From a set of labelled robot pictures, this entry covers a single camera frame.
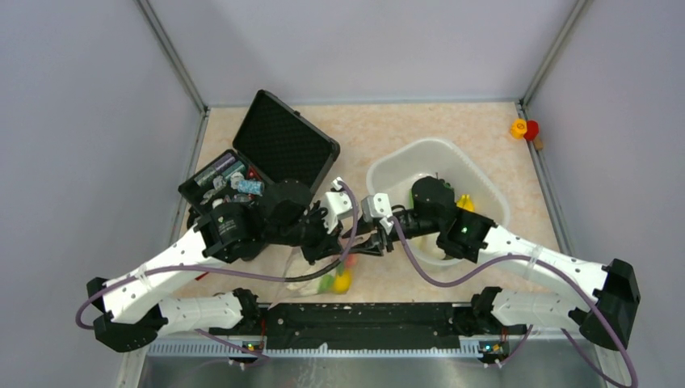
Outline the white oval plastic basket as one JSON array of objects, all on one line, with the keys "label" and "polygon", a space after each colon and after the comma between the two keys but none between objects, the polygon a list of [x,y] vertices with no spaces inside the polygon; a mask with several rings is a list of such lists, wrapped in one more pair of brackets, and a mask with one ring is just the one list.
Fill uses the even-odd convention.
[{"label": "white oval plastic basket", "polygon": [[453,142],[426,137],[375,161],[366,174],[371,194],[386,193],[392,205],[410,210],[414,201],[426,205],[445,201],[452,194],[452,206],[467,196],[473,210],[508,226],[509,203],[489,176]]}]

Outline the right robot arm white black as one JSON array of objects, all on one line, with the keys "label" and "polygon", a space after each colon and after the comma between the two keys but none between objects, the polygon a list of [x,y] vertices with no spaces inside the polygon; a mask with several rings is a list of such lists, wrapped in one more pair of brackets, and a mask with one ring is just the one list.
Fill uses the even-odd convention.
[{"label": "right robot arm white black", "polygon": [[453,188],[432,176],[413,184],[409,208],[391,205],[385,193],[367,196],[361,208],[359,231],[378,238],[381,248],[389,250],[400,242],[414,258],[409,239],[433,234],[437,247],[452,259],[499,266],[546,289],[484,289],[471,301],[480,331],[495,333],[515,325],[576,328],[602,348],[628,347],[641,301],[631,264],[621,259],[609,264],[584,261],[521,238],[493,219],[458,206]]}]

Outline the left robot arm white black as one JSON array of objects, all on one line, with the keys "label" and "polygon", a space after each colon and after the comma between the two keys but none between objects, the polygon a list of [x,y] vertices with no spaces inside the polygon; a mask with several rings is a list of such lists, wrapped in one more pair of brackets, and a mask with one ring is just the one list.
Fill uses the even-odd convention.
[{"label": "left robot arm white black", "polygon": [[335,179],[319,200],[303,183],[287,179],[252,201],[217,205],[138,268],[114,279],[90,280],[87,304],[99,315],[87,329],[115,352],[131,352],[178,332],[249,334],[262,320],[251,291],[182,299],[176,290],[203,274],[232,275],[230,264],[254,259],[269,245],[295,247],[310,264],[330,256],[344,260],[350,247],[339,242],[342,222],[358,214],[354,193],[342,179]]}]

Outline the white toy cauliflower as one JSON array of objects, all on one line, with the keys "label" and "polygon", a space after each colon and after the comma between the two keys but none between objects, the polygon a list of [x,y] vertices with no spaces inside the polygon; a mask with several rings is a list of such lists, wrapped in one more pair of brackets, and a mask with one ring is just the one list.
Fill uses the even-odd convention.
[{"label": "white toy cauliflower", "polygon": [[295,297],[308,297],[319,294],[321,279],[287,283],[286,290]]}]

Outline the clear pink-dotted zip bag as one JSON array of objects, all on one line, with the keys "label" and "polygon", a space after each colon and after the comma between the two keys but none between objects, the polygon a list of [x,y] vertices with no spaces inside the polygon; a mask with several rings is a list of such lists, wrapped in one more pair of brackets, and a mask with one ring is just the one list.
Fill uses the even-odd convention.
[{"label": "clear pink-dotted zip bag", "polygon": [[[336,273],[341,272],[342,270],[346,269],[345,260],[346,259],[344,259],[343,261],[340,261],[338,259],[337,255],[333,255],[333,256],[324,258],[322,260],[319,260],[315,264],[309,264],[308,262],[305,261],[305,258],[301,252],[301,249],[300,248],[294,248],[292,250],[290,256],[288,257],[288,260],[286,261],[283,276],[284,276],[284,278],[296,278],[296,277],[314,275],[313,279],[317,279],[317,278],[321,279],[319,294],[317,294],[317,295],[320,295],[320,294],[342,295],[342,294],[332,293],[330,291],[330,286],[333,283],[334,276],[336,275]],[[352,272],[352,282],[353,282],[353,274],[355,271],[355,266],[352,268],[347,268],[347,269],[351,270],[351,272]],[[279,290],[277,291],[276,296],[275,296],[274,305],[281,303],[281,302],[290,302],[292,299],[296,299],[296,298],[304,298],[304,297],[292,296],[286,290],[287,283],[284,283],[279,287]]]}]

